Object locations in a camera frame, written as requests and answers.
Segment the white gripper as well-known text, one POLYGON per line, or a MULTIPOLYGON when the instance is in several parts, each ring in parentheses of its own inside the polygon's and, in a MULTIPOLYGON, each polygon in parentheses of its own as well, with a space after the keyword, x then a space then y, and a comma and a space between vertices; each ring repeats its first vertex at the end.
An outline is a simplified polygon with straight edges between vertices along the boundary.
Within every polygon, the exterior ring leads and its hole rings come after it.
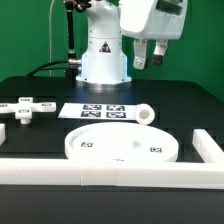
POLYGON ((147 61, 148 40, 157 40, 151 62, 161 66, 168 40, 179 39, 188 0, 120 0, 120 27, 123 35, 135 38, 135 69, 143 70, 147 61))

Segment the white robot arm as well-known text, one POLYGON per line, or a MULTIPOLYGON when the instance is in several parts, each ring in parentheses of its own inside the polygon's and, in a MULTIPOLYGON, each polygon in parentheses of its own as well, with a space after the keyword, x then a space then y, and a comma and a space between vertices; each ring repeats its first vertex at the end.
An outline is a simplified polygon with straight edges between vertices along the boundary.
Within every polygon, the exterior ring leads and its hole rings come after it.
POLYGON ((88 48, 76 81, 82 87, 112 90, 131 84, 122 38, 134 39, 134 68, 145 68, 152 40, 156 42, 152 63, 161 65, 168 42, 181 37, 188 0, 119 0, 118 5, 91 0, 90 4, 88 48))

